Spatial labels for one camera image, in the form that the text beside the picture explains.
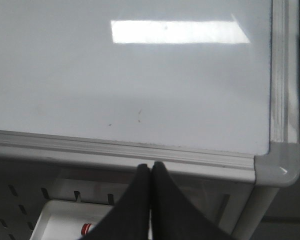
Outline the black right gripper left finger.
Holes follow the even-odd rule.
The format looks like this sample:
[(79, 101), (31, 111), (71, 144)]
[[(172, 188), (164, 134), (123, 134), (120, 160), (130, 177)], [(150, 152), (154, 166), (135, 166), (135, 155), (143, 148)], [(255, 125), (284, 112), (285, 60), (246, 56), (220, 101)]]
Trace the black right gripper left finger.
[(150, 219), (151, 171), (146, 164), (136, 173), (113, 208), (83, 240), (147, 240)]

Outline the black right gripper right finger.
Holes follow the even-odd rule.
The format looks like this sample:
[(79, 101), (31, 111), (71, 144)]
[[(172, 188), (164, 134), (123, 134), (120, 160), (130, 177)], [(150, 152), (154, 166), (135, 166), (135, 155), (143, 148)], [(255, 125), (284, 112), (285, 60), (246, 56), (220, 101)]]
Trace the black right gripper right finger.
[(151, 170), (151, 226), (154, 240), (230, 240), (181, 192), (162, 162)]

